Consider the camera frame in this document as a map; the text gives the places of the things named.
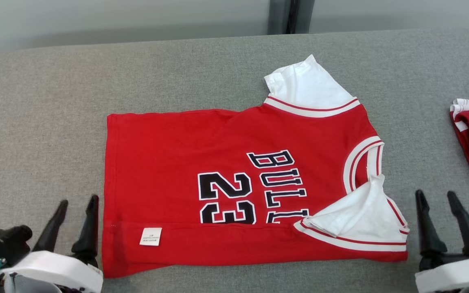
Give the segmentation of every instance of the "robotic arm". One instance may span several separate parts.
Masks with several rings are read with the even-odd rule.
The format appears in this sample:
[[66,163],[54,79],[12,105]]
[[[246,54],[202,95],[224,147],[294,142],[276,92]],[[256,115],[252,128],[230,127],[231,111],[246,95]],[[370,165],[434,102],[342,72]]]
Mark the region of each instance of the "robotic arm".
[[435,231],[430,219],[430,207],[421,190],[415,193],[417,222],[419,224],[419,248],[421,262],[415,283],[419,293],[450,292],[469,293],[469,214],[457,195],[448,191],[452,214],[457,218],[464,243],[462,254],[448,254],[447,247]]
[[32,252],[26,244],[32,237],[28,226],[0,230],[0,293],[100,293],[102,271],[97,266],[99,197],[93,195],[86,220],[70,256],[54,253],[59,227],[68,201],[60,202]]

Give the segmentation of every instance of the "clothing tag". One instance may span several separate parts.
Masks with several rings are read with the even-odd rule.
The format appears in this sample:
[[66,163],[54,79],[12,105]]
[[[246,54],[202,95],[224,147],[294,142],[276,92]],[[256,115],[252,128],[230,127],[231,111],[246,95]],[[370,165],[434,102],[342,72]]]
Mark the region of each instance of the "clothing tag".
[[140,245],[158,246],[162,228],[144,228],[140,238]]

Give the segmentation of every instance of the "gray wall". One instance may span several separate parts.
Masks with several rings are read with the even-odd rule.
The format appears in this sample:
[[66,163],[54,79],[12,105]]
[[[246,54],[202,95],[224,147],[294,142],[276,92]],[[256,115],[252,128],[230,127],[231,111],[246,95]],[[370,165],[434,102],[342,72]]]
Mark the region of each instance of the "gray wall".
[[[267,33],[270,0],[0,0],[0,52]],[[316,0],[310,32],[469,27],[469,0]]]
[[467,27],[469,0],[316,0],[309,32]]
[[0,0],[0,52],[265,35],[269,0]]

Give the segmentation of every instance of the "gray fabric surface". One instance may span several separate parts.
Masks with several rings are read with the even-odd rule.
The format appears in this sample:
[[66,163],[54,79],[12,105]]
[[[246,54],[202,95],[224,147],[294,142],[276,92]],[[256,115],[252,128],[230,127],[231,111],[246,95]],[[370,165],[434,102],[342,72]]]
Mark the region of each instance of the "gray fabric surface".
[[469,98],[469,30],[192,39],[0,55],[0,228],[27,224],[33,244],[58,202],[68,199],[56,246],[68,254],[90,194],[102,200],[106,115],[244,110],[266,97],[264,75],[309,54],[360,99],[386,143],[385,191],[409,222],[409,260],[173,266],[105,280],[103,292],[414,292],[416,189],[425,191],[449,250],[462,248],[445,194],[455,190],[469,211],[469,167],[448,116],[453,99]]

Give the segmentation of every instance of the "white sleeve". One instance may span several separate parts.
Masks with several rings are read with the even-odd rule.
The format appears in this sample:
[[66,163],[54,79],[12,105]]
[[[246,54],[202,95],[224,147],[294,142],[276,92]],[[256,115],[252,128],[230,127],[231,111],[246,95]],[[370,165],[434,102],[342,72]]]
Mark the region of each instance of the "white sleeve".
[[406,220],[383,191],[383,175],[294,224],[320,241],[353,250],[404,251],[409,229]]
[[270,96],[307,108],[333,108],[354,99],[313,55],[305,61],[276,69],[265,76]]

